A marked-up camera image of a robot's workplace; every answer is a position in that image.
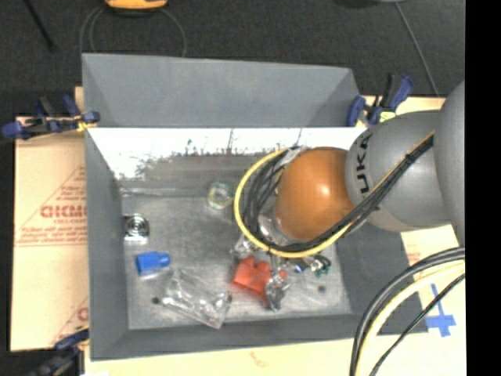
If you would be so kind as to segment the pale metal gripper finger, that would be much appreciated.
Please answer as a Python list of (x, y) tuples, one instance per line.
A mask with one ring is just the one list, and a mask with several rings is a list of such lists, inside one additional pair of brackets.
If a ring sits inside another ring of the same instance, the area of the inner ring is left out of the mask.
[(265, 298), (268, 307), (272, 311), (278, 311), (282, 307), (287, 290), (290, 288), (288, 273), (285, 269), (272, 273), (269, 280), (265, 283)]
[(237, 261), (241, 261), (253, 256), (254, 252), (255, 252), (255, 246), (250, 241), (243, 239), (243, 240), (238, 240), (235, 243), (232, 249), (232, 256)]

